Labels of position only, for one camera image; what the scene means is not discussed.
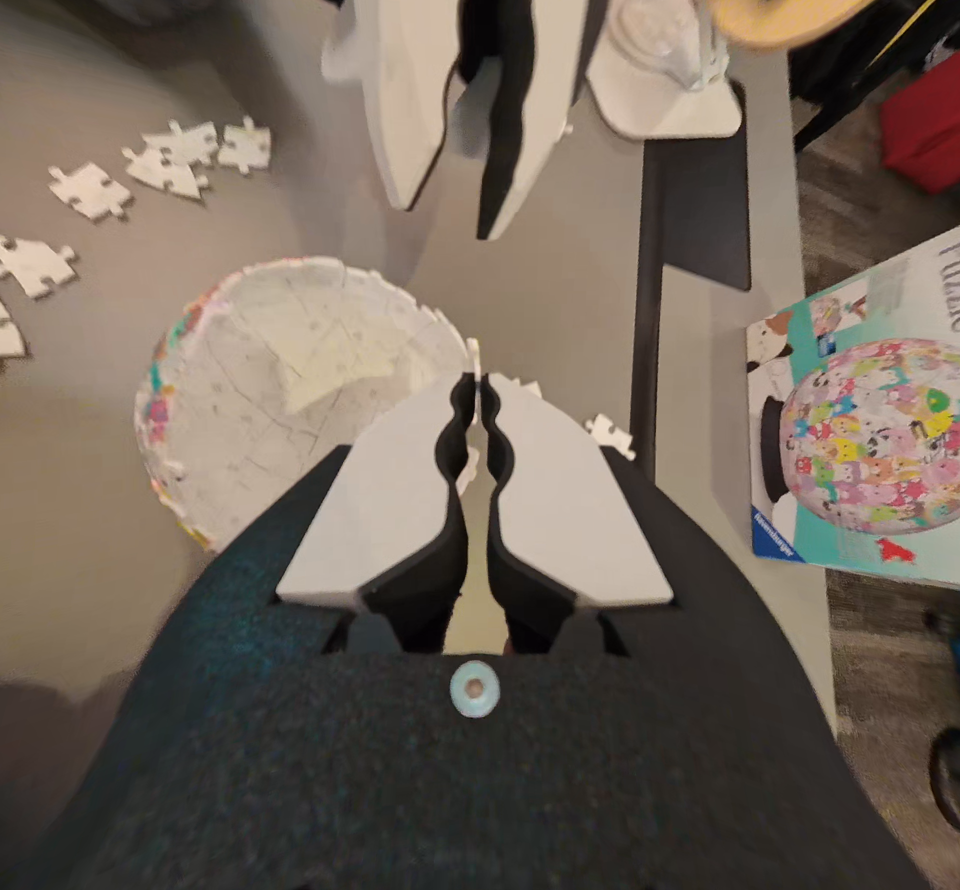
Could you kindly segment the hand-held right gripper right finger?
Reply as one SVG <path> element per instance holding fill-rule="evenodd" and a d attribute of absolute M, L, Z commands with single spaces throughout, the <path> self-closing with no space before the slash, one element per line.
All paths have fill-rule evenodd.
<path fill-rule="evenodd" d="M 587 428 L 498 372 L 481 380 L 486 567 L 516 653 L 546 653 L 582 612 L 668 606 L 669 584 Z"/>

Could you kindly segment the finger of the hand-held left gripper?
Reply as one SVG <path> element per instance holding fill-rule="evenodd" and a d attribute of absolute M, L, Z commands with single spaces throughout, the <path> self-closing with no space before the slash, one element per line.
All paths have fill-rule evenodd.
<path fill-rule="evenodd" d="M 390 206 L 410 211 L 447 134 L 463 0 L 344 0 L 321 52 L 331 85 L 360 86 Z"/>
<path fill-rule="evenodd" d="M 497 0 L 499 81 L 476 236 L 503 236 L 563 135 L 577 85 L 590 0 Z"/>

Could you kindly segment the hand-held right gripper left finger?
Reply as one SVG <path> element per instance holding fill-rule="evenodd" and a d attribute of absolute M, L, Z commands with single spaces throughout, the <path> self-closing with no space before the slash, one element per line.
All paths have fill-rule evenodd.
<path fill-rule="evenodd" d="M 475 374 L 448 373 L 361 433 L 280 578 L 280 601 L 380 615 L 403 645 L 450 619 L 469 558 L 457 480 L 475 400 Z"/>

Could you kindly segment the colourful puzzle ball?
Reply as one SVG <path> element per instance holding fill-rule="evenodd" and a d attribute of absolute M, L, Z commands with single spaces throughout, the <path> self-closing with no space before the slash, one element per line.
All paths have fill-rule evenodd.
<path fill-rule="evenodd" d="M 380 273 L 334 257 L 234 272 L 159 339 L 133 423 L 150 485 L 218 553 L 331 451 L 439 377 L 465 338 Z"/>

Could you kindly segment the single white puzzle piece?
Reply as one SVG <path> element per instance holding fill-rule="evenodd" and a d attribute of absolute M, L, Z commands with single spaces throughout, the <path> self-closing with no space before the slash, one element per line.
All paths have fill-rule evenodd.
<path fill-rule="evenodd" d="M 637 459 L 633 435 L 609 416 L 598 413 L 584 422 L 584 429 L 600 447 L 612 448 L 630 462 Z"/>

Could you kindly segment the row of white puzzle pieces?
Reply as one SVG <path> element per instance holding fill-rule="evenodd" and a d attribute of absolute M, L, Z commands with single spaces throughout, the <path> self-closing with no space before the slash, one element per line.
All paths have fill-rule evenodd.
<path fill-rule="evenodd" d="M 185 128 L 174 119 L 168 127 L 165 133 L 143 133 L 140 150 L 121 151 L 126 177 L 142 188 L 201 204 L 211 187 L 205 170 L 229 168 L 247 177 L 271 166 L 273 132 L 252 116 L 222 128 L 211 121 Z M 121 179 L 92 161 L 70 171 L 50 166 L 47 172 L 54 198 L 92 224 L 126 220 L 136 199 Z M 73 282 L 76 260 L 77 253 L 66 245 L 1 238 L 2 279 L 13 280 L 34 301 Z"/>

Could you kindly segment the colourful puzzle box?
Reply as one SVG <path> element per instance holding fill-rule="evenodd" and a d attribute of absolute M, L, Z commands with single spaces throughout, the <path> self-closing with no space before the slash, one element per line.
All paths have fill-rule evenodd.
<path fill-rule="evenodd" d="M 959 228 L 749 324 L 758 558 L 959 584 Z"/>

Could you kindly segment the white desk stand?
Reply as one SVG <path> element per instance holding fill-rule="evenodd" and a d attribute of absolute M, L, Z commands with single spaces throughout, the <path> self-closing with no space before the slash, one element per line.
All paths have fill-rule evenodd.
<path fill-rule="evenodd" d="M 624 140 L 726 140 L 746 122 L 728 67 L 705 0 L 607 0 L 586 80 Z"/>

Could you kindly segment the black flat panel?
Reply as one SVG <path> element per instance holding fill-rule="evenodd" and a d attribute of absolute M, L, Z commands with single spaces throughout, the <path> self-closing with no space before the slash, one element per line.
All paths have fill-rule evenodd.
<path fill-rule="evenodd" d="M 726 138 L 655 139 L 644 145 L 640 261 L 740 292 L 752 287 L 747 97 L 731 89 L 741 124 Z"/>

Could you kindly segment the red cloth bag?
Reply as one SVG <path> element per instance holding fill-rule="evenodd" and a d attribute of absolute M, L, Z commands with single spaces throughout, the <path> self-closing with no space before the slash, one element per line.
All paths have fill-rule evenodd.
<path fill-rule="evenodd" d="M 882 166 L 930 195 L 959 183 L 959 54 L 879 109 Z"/>

